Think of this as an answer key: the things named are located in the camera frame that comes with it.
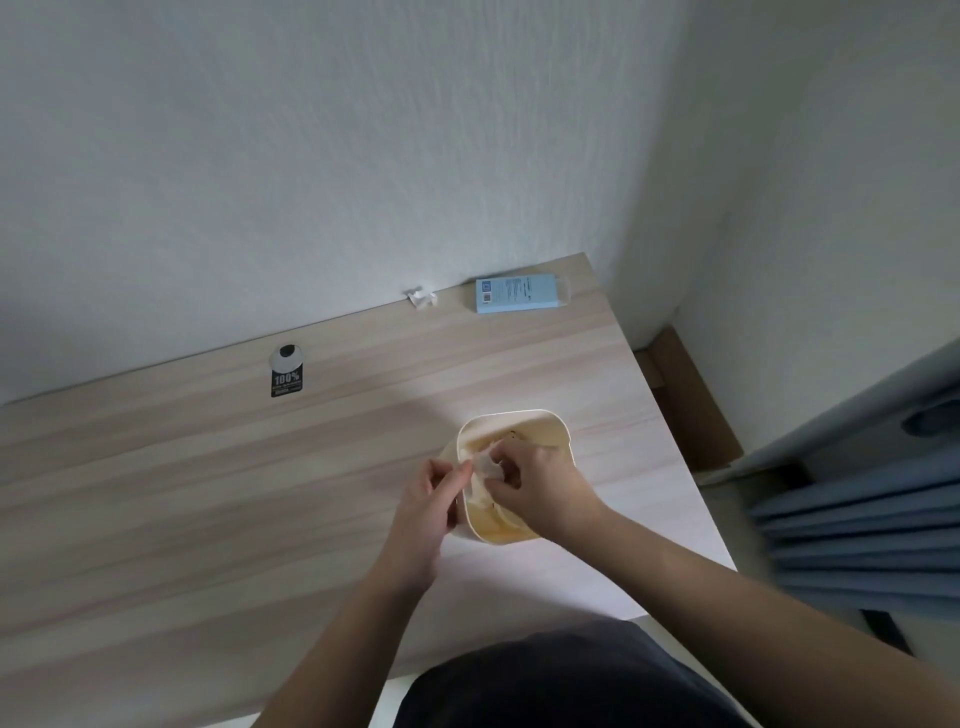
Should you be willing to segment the person's left hand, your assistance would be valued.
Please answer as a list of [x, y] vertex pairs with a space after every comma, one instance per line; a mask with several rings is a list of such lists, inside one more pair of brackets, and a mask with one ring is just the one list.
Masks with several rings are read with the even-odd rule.
[[391, 594], [422, 595], [434, 582], [444, 535], [426, 523], [426, 461], [404, 488], [389, 534], [375, 562], [375, 581]]

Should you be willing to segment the person's right hand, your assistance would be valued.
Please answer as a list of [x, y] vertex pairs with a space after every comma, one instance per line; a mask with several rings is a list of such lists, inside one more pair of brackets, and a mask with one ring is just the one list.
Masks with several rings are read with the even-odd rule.
[[558, 447], [503, 439], [490, 451], [505, 480], [521, 480], [530, 490], [523, 522], [537, 535], [563, 548], [594, 532], [609, 508], [582, 476], [571, 456]]

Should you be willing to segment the white wipe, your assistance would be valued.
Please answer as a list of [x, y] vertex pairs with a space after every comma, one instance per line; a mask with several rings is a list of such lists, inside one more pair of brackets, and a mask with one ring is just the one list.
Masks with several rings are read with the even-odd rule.
[[503, 467], [491, 455], [491, 447], [474, 452], [470, 457], [473, 472], [471, 481], [473, 487], [479, 488], [485, 486], [487, 480], [496, 480], [505, 482], [505, 471]]

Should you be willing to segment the cream plastic bin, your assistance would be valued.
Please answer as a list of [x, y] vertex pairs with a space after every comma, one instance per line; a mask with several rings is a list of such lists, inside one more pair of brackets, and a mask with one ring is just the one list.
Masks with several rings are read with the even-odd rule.
[[[546, 409], [529, 409], [486, 414], [470, 419], [438, 455], [440, 460], [458, 464], [471, 460], [474, 453], [492, 448], [503, 439], [516, 439], [539, 446], [560, 449], [571, 456], [570, 431], [565, 422]], [[485, 486], [474, 482], [456, 501], [457, 523], [452, 534], [468, 541], [506, 546], [535, 540], [538, 534], [523, 519], [496, 504]]]

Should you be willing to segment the person's left forearm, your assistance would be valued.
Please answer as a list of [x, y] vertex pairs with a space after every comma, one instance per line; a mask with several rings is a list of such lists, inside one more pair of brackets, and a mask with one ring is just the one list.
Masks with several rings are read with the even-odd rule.
[[437, 565], [379, 559], [251, 728], [369, 728]]

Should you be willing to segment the person's right forearm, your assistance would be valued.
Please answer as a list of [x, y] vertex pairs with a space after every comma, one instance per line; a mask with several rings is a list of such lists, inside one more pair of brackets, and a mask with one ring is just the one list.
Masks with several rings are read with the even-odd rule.
[[542, 535], [623, 589], [766, 728], [960, 728], [922, 662], [603, 503]]

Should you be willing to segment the person's dark clothing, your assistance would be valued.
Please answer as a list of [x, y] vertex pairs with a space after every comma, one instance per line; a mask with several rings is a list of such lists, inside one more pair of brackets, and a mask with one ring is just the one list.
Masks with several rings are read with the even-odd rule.
[[392, 728], [752, 728], [639, 625], [601, 619], [462, 654], [420, 674]]

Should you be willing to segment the black and white sticker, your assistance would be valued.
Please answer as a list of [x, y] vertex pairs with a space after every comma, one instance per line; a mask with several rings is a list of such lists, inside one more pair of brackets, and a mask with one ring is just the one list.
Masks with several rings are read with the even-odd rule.
[[270, 355], [270, 396], [279, 398], [304, 388], [305, 356], [296, 344], [279, 346]]

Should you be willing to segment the light blue tube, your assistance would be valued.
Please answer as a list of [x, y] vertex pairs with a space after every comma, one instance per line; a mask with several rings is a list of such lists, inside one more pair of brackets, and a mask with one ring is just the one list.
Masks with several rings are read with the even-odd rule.
[[555, 273], [477, 278], [474, 288], [479, 314], [558, 309], [571, 300], [569, 280]]

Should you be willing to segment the blue curtain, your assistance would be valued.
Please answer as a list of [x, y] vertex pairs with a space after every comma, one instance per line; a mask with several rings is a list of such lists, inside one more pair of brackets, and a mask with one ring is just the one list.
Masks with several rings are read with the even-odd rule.
[[960, 624], [960, 338], [705, 480], [735, 562], [822, 609]]

